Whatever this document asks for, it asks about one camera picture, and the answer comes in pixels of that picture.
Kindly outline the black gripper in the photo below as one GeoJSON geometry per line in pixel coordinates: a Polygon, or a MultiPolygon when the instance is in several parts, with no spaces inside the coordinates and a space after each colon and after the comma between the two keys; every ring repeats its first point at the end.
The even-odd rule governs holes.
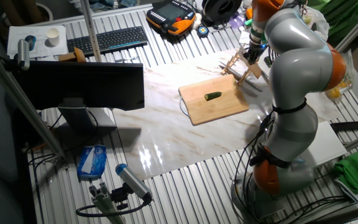
{"type": "Polygon", "coordinates": [[[256,63],[259,57],[265,51],[265,44],[249,44],[249,48],[244,52],[244,57],[247,59],[248,63],[256,63]]]}

